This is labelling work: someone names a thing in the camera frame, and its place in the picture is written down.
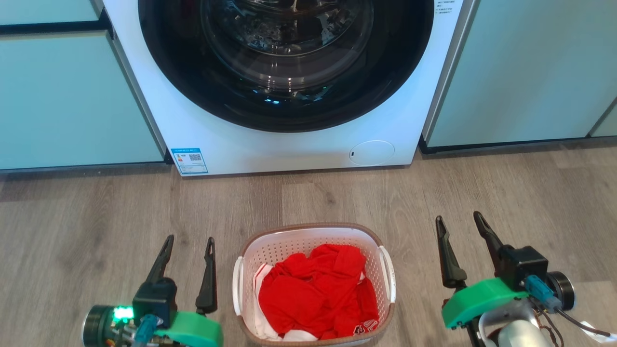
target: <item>washing machine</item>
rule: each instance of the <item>washing machine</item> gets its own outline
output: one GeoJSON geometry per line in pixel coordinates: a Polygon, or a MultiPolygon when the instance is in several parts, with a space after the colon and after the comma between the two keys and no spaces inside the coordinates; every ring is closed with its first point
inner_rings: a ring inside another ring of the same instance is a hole
{"type": "Polygon", "coordinates": [[[411,164],[463,0],[104,0],[182,176],[411,164]]]}

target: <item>energy label sticker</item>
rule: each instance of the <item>energy label sticker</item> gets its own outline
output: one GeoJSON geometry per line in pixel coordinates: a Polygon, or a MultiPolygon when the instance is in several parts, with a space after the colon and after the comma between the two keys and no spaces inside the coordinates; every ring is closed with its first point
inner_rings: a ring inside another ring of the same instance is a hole
{"type": "Polygon", "coordinates": [[[204,157],[199,148],[173,148],[171,149],[173,160],[178,170],[183,175],[207,174],[204,157]]]}

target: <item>green led light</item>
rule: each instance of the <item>green led light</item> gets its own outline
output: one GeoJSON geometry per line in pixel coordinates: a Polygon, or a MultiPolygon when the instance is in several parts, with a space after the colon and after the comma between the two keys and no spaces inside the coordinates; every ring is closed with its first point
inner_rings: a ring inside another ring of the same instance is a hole
{"type": "Polygon", "coordinates": [[[131,306],[118,306],[114,309],[114,320],[133,319],[133,308],[131,306]]]}

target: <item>white plastic basket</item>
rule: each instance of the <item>white plastic basket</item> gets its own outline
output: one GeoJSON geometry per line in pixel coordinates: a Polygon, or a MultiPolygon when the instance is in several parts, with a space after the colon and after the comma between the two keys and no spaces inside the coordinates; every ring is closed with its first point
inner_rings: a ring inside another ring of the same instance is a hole
{"type": "Polygon", "coordinates": [[[303,224],[261,233],[249,240],[233,270],[233,304],[246,335],[262,346],[355,346],[366,343],[384,332],[394,313],[396,280],[388,251],[371,230],[357,224],[303,224]],[[347,338],[314,342],[279,342],[262,340],[255,335],[252,279],[263,264],[274,265],[294,253],[307,256],[319,245],[351,245],[366,257],[366,277],[375,288],[379,325],[370,332],[347,338]]]}

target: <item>light blue cabinet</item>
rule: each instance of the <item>light blue cabinet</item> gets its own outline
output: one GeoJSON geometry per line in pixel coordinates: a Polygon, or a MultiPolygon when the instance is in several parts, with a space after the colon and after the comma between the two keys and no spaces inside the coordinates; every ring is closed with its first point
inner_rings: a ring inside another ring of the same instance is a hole
{"type": "Polygon", "coordinates": [[[0,25],[97,20],[102,0],[0,0],[0,25]]]}
{"type": "Polygon", "coordinates": [[[106,31],[0,36],[0,169],[160,162],[106,31]]]}
{"type": "Polygon", "coordinates": [[[617,95],[617,1],[479,1],[429,147],[582,138],[617,95]]]}

